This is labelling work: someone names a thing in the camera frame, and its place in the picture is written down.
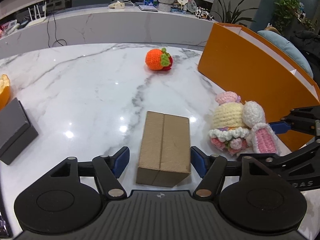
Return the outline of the light blue cushion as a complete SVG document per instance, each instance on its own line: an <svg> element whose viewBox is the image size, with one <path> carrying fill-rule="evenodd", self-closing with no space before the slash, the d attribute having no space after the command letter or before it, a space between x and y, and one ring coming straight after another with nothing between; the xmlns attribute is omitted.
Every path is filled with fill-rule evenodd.
<svg viewBox="0 0 320 240"><path fill-rule="evenodd" d="M313 72L307 59L289 40L270 30L260 30L257 33L291 57L313 79Z"/></svg>

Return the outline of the potted green plant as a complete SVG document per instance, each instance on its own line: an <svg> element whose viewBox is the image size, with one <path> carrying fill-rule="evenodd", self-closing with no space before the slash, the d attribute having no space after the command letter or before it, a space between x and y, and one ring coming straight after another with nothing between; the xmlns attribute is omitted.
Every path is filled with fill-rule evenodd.
<svg viewBox="0 0 320 240"><path fill-rule="evenodd" d="M245 0L241 0L235 7L232 9L231 1L228 3L225 0L217 0L217 9L212 8L210 13L213 13L218 17L221 23L228 23L228 24L239 24L243 26L247 26L244 22L256 22L254 18L243 16L243 13L246 11L258 10L257 7L250 7L245 9L240 9L240 5L244 3Z"/></svg>

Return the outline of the crochet bunny plush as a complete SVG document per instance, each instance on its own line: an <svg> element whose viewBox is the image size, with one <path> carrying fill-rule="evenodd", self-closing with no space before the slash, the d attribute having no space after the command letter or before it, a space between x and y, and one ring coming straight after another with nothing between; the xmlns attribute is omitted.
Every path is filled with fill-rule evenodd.
<svg viewBox="0 0 320 240"><path fill-rule="evenodd" d="M255 101L241 102L235 92L217 94L210 142L230 155L244 152L280 154L278 137L266 122L263 108Z"/></svg>

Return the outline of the white TV console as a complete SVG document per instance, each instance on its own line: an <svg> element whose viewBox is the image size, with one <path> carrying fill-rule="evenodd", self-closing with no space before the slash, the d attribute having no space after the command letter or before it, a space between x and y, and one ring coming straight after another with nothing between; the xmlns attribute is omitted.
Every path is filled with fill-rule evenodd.
<svg viewBox="0 0 320 240"><path fill-rule="evenodd" d="M204 47L214 22L190 14L139 7L72 10L1 38L1 58L30 51L95 43L154 43Z"/></svg>

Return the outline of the orange storage box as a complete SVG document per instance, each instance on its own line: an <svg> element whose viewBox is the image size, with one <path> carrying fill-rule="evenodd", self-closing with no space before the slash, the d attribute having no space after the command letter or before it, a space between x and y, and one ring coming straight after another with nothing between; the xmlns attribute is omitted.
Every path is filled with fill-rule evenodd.
<svg viewBox="0 0 320 240"><path fill-rule="evenodd" d="M257 102L269 123L293 109L319 105L312 77L270 41L240 25L213 24L198 70L242 102Z"/></svg>

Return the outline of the gold cube box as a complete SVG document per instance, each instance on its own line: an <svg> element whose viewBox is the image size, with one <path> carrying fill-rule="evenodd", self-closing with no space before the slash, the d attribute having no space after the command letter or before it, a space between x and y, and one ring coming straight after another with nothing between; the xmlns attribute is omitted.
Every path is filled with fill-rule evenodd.
<svg viewBox="0 0 320 240"><path fill-rule="evenodd" d="M136 183L175 187L190 175L189 119L148 111Z"/></svg>

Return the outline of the white wifi router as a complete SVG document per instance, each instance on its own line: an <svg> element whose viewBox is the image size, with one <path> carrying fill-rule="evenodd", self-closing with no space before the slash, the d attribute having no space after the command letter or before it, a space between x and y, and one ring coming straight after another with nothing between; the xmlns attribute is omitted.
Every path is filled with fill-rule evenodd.
<svg viewBox="0 0 320 240"><path fill-rule="evenodd" d="M27 24L27 27L32 25L36 25L44 22L47 19L47 2L44 2L42 6L42 11L40 11L40 7L38 4L34 5L33 8L28 8L30 21Z"/></svg>

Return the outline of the crochet orange fruit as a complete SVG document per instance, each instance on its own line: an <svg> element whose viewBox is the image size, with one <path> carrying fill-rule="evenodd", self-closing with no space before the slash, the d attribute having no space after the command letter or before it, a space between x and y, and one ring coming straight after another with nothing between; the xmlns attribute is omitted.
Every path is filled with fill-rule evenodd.
<svg viewBox="0 0 320 240"><path fill-rule="evenodd" d="M153 71L169 71L173 65L173 58L165 48L152 49L146 54L145 64Z"/></svg>

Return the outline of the dark grey flat box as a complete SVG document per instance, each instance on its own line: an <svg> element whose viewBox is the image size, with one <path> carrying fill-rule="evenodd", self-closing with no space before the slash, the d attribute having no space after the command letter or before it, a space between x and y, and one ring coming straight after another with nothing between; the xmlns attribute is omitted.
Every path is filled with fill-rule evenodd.
<svg viewBox="0 0 320 240"><path fill-rule="evenodd" d="M1 161L10 165L39 135L18 98L1 110Z"/></svg>

